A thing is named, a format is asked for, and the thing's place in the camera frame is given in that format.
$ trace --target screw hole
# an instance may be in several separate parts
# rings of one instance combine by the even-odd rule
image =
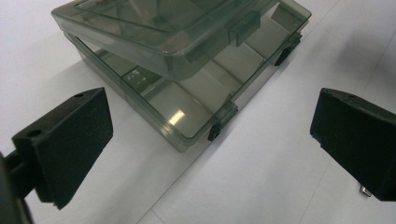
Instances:
[[[33,131],[30,131],[29,133],[27,133],[27,136],[28,137],[36,137],[36,136],[40,135],[41,133],[42,133],[41,130],[33,130]]]

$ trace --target box latch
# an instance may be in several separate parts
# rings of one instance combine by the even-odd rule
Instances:
[[[215,124],[212,126],[209,132],[209,136],[207,137],[208,141],[215,140],[221,130],[230,122],[230,120],[235,117],[238,113],[238,106],[232,102],[225,103],[225,105],[218,111],[216,114],[216,118],[218,119]]]

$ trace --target white table surface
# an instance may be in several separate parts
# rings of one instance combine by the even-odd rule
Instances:
[[[178,153],[81,61],[50,15],[66,0],[0,7],[0,150],[77,92],[105,87],[114,137],[62,211],[36,223],[396,223],[396,203],[359,184],[311,138],[321,88],[396,113],[396,1],[299,0],[302,44],[206,150]]]

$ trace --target white surface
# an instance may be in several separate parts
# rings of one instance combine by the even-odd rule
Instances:
[[[202,151],[171,148],[80,60],[50,16],[67,2],[0,7],[2,153],[76,92],[104,86],[114,123],[65,209],[27,197],[36,223],[395,223],[396,203],[363,198],[309,135],[322,87],[396,113],[394,0],[298,1],[313,13],[304,41],[196,161]]]

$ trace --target plastic storage box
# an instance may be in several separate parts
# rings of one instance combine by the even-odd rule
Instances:
[[[86,0],[52,16],[182,151],[217,137],[300,43],[310,12],[291,0]]]

